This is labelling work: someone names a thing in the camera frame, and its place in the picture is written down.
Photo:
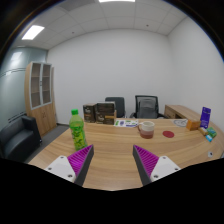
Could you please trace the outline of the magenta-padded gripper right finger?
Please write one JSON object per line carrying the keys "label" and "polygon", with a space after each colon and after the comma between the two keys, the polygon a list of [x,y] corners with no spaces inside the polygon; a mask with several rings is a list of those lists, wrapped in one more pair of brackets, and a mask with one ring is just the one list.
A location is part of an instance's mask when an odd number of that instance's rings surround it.
{"label": "magenta-padded gripper right finger", "polygon": [[148,185],[180,170],[180,167],[167,156],[158,157],[137,145],[133,146],[133,157],[143,185]]}

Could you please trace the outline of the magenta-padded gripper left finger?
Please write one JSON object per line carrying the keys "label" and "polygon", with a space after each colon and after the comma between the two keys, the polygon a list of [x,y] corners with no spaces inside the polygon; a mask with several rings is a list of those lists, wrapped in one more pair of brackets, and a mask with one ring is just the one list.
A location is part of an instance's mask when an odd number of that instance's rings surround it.
{"label": "magenta-padded gripper left finger", "polygon": [[65,180],[82,186],[92,157],[94,155],[94,146],[89,145],[70,156],[60,155],[45,170],[59,176]]}

